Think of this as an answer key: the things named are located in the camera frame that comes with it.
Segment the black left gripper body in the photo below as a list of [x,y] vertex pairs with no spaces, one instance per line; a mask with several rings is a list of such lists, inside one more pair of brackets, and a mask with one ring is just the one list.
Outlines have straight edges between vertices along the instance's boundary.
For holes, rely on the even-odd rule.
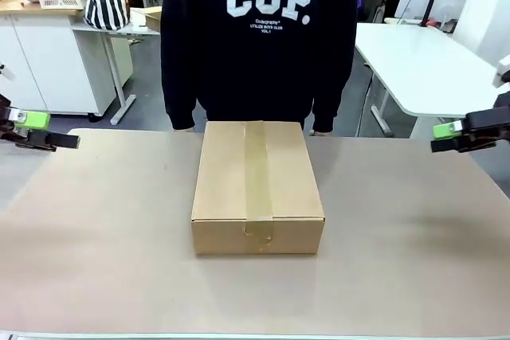
[[3,95],[0,95],[0,126],[1,129],[8,129],[12,127],[10,117],[11,102]]

